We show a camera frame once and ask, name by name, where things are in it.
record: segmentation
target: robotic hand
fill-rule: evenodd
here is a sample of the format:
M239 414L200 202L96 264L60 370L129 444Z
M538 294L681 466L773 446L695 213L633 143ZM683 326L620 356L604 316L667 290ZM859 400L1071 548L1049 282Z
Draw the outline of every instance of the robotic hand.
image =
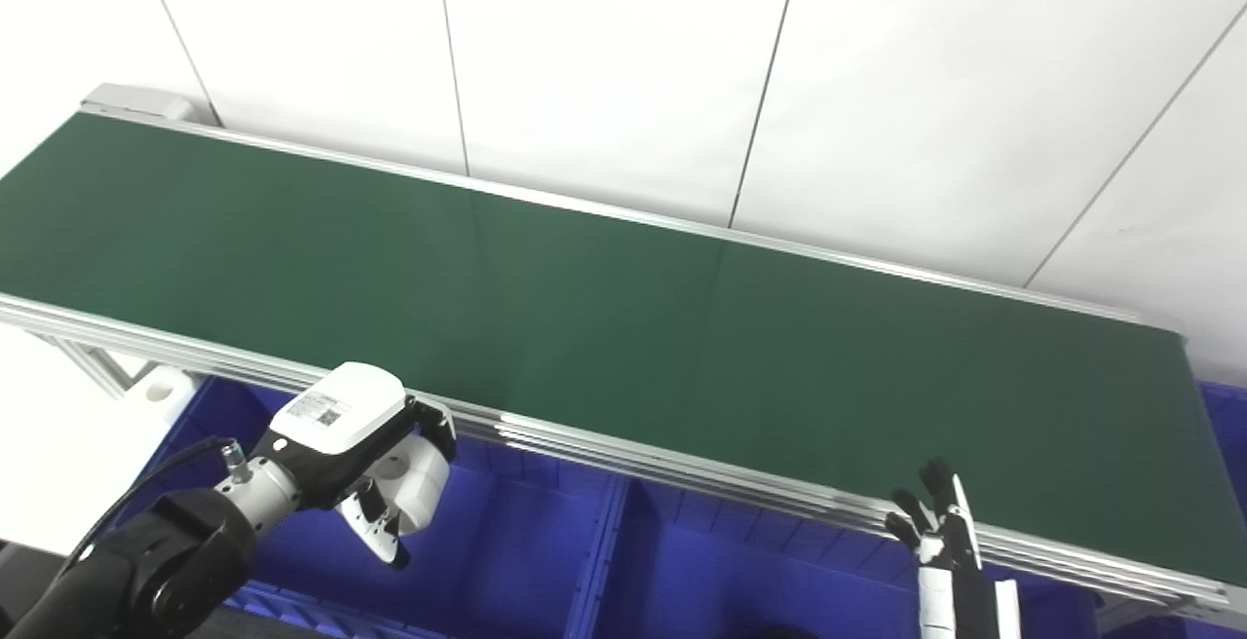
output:
M923 639L1020 639L1016 582L993 583L983 573L960 477L943 459L929 461L919 477L934 513L913 493L897 489L892 500L909 519L888 513L884 527L917 555Z
M344 363L273 417L249 461L237 443L222 453L228 478L162 495L71 555L9 638L183 637L246 583L257 540L309 508L337 508L402 568L398 537L431 519L455 431L449 412L398 378Z

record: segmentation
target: qr code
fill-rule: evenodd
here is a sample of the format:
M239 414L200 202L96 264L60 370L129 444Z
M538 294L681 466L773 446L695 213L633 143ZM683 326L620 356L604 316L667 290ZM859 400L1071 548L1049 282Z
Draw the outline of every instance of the qr code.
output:
M339 417L342 417L340 412L334 411L334 409L329 409L329 411L324 411L323 413L320 413L320 417L315 418L315 421L319 422L320 424L328 427L328 426L333 424L334 422L337 422Z
M329 427L338 422L339 417L347 414L350 406L325 393L308 391L298 401L291 403L289 408L291 414L297 418Z

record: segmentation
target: blue storage bin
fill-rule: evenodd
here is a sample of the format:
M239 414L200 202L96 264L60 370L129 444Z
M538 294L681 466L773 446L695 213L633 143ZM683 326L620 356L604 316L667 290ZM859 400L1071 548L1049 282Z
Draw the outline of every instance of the blue storage bin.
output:
M632 482L596 639L729 639L789 627L822 639L918 637L917 572L899 542ZM1094 593L1016 578L1028 639L1094 639Z
M209 379L152 462L208 434L251 449L289 398ZM203 457L131 509L223 476L222 462ZM338 513L308 510L261 542L254 582L231 605L335 637L561 637L602 569L621 495L611 473L464 438L434 522L404 540L409 568L378 560Z
M152 462L209 434L249 449L289 398L209 378ZM205 457L131 509L223 476ZM373 639L918 637L917 573L897 542L470 438L433 524L404 544L412 564L395 572L337 513L299 513L227 604ZM1028 639L1096 637L1092 593L1018 578Z

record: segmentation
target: cable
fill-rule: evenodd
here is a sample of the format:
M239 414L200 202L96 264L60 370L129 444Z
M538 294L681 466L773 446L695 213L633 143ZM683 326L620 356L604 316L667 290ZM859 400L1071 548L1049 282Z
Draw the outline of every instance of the cable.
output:
M65 575L65 572L74 568L79 557L81 557L82 552L86 550L91 542L95 540L100 530L117 515L117 512L120 512L121 508L128 505L130 500L133 500L133 497L142 490L143 487L176 466L182 466L201 454L206 454L213 449L219 451L222 447L237 442L233 437L208 437L206 439L200 439L195 444L191 444L190 447L160 462L147 473L138 476L138 479L135 480L133 485L131 485L125 493L121 493L121 497L117 498L116 502L112 502L112 505L105 510L102 515L100 515L100 519L95 520L95 524L91 525L91 529L89 529L89 532L77 543L77 547L74 547L74 550L66 557L65 563L61 564L60 570L57 570L56 575L52 577L52 583L56 583L60 577Z

